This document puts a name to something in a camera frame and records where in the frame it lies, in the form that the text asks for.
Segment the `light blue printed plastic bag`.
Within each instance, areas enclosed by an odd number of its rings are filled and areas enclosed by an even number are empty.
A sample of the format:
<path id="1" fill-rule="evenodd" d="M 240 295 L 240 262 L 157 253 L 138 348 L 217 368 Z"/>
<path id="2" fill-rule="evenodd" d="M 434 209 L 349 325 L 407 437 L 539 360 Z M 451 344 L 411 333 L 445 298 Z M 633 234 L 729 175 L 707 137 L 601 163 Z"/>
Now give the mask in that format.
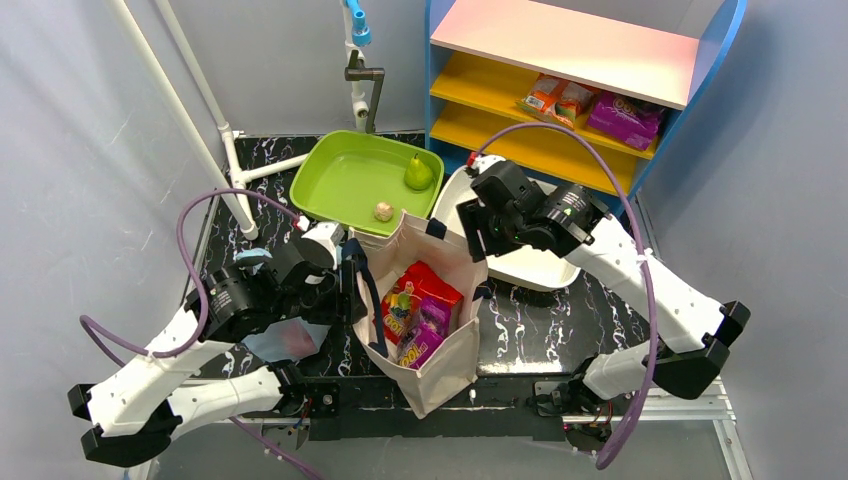
<path id="1" fill-rule="evenodd" d="M 243 344 L 257 358 L 275 363 L 299 361 L 317 354 L 327 338 L 330 325 L 315 325 L 300 317 L 284 318 L 278 312 L 278 250 L 262 248 L 235 256 L 235 265 L 248 274 L 261 292 L 261 303 L 274 317 L 264 330 L 245 337 Z"/>

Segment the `cream canvas tote bag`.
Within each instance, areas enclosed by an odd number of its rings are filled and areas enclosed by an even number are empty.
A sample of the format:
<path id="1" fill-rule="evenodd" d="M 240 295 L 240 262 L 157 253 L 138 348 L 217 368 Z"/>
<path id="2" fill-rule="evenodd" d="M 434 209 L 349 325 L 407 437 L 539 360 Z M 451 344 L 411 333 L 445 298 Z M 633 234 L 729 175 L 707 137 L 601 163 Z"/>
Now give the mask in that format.
<path id="1" fill-rule="evenodd" d="M 463 236 L 404 213 L 388 237 L 353 230 L 343 253 L 367 309 L 353 331 L 417 418 L 476 381 L 488 268 Z"/>

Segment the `red snack bag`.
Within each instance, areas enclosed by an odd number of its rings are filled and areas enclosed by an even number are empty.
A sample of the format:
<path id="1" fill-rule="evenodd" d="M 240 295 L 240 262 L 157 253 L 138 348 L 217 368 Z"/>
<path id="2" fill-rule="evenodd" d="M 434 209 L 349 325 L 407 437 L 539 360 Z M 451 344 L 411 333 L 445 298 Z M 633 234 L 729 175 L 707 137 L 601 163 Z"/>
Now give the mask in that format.
<path id="1" fill-rule="evenodd" d="M 417 261 L 406 269 L 381 301 L 383 330 L 388 341 L 397 344 L 401 340 L 426 299 L 440 305 L 441 313 L 437 313 L 440 319 L 432 324 L 442 338 L 448 336 L 463 295 L 425 262 Z"/>

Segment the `purple snack bag top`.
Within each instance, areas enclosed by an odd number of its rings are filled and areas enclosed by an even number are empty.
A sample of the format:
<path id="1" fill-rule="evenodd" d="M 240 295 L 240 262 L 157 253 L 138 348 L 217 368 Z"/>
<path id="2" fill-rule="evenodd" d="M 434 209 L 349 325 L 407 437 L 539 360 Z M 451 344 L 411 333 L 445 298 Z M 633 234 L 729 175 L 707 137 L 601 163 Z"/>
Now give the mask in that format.
<path id="1" fill-rule="evenodd" d="M 396 363 L 419 370 L 450 335 L 462 302 L 462 296 L 448 299 L 425 296 L 398 344 Z"/>

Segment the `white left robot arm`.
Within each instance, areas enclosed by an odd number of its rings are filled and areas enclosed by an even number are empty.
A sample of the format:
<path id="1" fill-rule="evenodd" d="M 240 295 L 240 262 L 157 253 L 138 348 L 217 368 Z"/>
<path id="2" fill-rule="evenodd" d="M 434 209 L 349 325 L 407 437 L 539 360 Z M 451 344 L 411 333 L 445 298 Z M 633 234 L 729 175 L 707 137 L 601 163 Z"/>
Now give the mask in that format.
<path id="1" fill-rule="evenodd" d="M 321 222 L 270 254 L 208 275 L 144 353 L 107 379 L 69 391 L 72 413 L 90 423 L 81 439 L 86 459 L 134 467 L 185 433 L 246 413 L 334 415 L 339 389 L 313 383 L 290 362 L 203 385 L 190 378 L 272 325 L 331 326 L 364 315 L 358 277 L 366 267 L 360 244 L 346 239 L 339 224 Z"/>

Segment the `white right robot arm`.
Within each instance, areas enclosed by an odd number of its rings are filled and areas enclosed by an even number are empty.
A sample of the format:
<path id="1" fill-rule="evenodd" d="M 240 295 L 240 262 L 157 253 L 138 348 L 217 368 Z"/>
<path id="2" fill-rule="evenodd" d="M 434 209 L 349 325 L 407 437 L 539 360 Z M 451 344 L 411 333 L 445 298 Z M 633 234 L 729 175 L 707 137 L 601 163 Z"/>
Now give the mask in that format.
<path id="1" fill-rule="evenodd" d="M 656 386 L 685 400 L 700 397 L 719 376 L 751 311 L 721 303 L 688 285 L 628 233 L 585 188 L 545 192 L 512 161 L 487 155 L 467 167 L 474 199 L 457 205 L 472 257 L 531 247 L 586 271 L 648 321 L 648 339 L 584 362 L 573 395 L 608 400 Z"/>

